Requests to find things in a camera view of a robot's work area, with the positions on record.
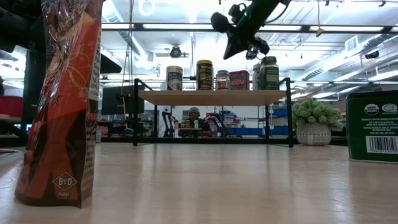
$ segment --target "orange snack bag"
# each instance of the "orange snack bag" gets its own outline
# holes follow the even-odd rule
[[[101,8],[42,0],[49,64],[16,187],[21,202],[81,207],[92,193]]]

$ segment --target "potted plant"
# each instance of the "potted plant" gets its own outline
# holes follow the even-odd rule
[[[307,146],[329,144],[330,129],[341,128],[341,124],[338,122],[342,118],[339,109],[312,98],[294,104],[292,118],[297,140]]]

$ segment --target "green box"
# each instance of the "green box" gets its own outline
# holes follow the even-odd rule
[[[346,105],[349,158],[398,162],[398,91],[352,93]]]

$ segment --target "red box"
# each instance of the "red box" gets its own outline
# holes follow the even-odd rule
[[[21,117],[23,102],[19,96],[0,96],[0,114]]]
[[[231,80],[232,90],[250,90],[250,74],[248,71],[230,72],[229,79]]]

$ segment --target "table surface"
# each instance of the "table surface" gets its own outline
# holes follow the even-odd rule
[[[139,91],[139,97],[154,105],[263,106],[286,96],[282,90]]]
[[[21,204],[22,159],[0,166],[0,224],[398,220],[397,165],[350,162],[345,146],[101,143],[95,157],[83,209]]]

